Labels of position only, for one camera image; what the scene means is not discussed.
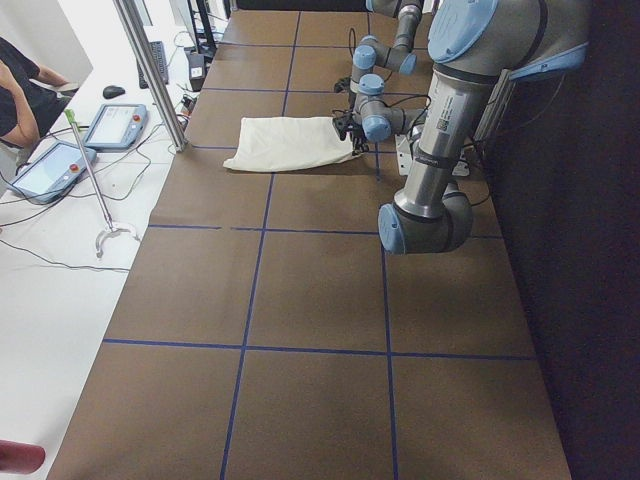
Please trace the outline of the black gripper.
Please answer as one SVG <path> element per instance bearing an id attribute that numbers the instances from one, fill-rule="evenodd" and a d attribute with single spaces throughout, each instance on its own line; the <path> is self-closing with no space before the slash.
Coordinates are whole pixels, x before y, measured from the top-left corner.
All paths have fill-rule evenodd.
<path id="1" fill-rule="evenodd" d="M 368 140 L 360 124 L 353 122 L 349 127 L 349 135 L 352 142 L 353 155 L 363 155 L 369 151 Z"/>

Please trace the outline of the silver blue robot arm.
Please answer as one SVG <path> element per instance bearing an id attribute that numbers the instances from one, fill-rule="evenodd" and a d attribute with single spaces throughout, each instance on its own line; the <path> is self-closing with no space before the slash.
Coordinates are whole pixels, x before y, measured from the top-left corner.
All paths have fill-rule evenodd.
<path id="1" fill-rule="evenodd" d="M 386 105 L 375 67 L 404 75 L 416 65 L 414 38 L 421 1 L 369 1 L 369 11 L 398 21 L 392 46 L 372 35 L 352 57 L 350 113 L 337 123 L 354 143 L 410 136 L 405 185 L 380 207 L 378 229 L 394 254 L 448 252 L 471 232 L 473 213 L 453 178 L 465 140 L 488 105 L 500 74 L 514 81 L 546 79 L 578 68 L 588 46 L 589 1 L 445 1 L 436 4 L 428 34 L 433 62 L 427 107 Z"/>
<path id="2" fill-rule="evenodd" d="M 414 42 L 422 20 L 424 2 L 367 0 L 365 6 L 371 13 L 395 19 L 396 31 L 390 44 L 369 34 L 363 36 L 356 45 L 349 80 L 351 95 L 359 93 L 361 79 L 373 73 L 375 67 L 408 76 L 414 72 L 417 64 Z"/>

